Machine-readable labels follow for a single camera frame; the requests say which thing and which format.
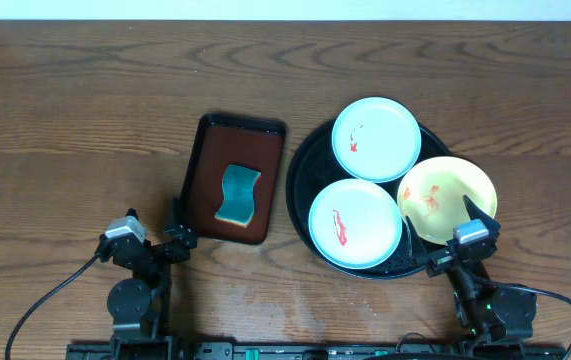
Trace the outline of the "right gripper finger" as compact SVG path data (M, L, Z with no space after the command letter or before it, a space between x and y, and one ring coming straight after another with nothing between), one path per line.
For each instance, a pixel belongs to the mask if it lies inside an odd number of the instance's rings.
M423 256L426 251L422 238L418 235L415 226L408 216L405 217L405 222L409 233L408 257L410 259L415 259L417 257Z
M491 216L481 210L467 195L462 196L465 209L471 220L479 220L490 233L498 233L500 224Z

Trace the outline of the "yellow plate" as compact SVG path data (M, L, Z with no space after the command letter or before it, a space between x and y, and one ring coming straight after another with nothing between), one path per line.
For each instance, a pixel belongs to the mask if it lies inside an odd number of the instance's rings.
M420 238L443 245L453 238L454 227L470 220L465 196L485 214L496 215L497 194L488 175L470 161L439 156L418 163L405 174L397 203Z

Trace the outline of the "green yellow sponge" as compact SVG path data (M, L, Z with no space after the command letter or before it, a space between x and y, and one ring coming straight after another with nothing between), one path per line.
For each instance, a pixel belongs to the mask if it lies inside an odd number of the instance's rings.
M246 228L255 213L254 189L260 177L257 170L230 164L222 177L223 201L215 218Z

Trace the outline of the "light blue plate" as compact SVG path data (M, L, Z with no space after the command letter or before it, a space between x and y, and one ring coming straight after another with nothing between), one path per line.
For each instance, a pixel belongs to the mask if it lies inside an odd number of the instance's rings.
M350 175L374 183L402 177L416 163L421 131L401 103L383 97L357 100L344 108L331 131L331 147Z
M315 197L308 230L317 250L331 263L362 270L383 263L395 252L404 225L396 202L381 186L343 179Z

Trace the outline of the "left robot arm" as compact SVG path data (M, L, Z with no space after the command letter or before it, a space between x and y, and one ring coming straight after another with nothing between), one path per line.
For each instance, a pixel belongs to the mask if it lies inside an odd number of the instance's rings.
M169 241L151 244L146 228L130 208L99 237L95 252L99 259L132 272L108 295L107 308L118 339L159 339L169 333L171 266L189 260L197 246L197 234L178 198L172 199L164 233Z

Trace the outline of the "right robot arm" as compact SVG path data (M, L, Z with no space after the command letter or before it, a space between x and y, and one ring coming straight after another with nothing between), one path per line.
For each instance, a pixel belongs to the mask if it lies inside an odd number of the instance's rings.
M500 224L468 196L462 197L469 221L452 230L453 238L432 252L413 259L430 278L445 274L454 290L461 326L470 331L459 338L459 348L520 346L533 336L536 296L514 285L496 285L482 261L497 251Z

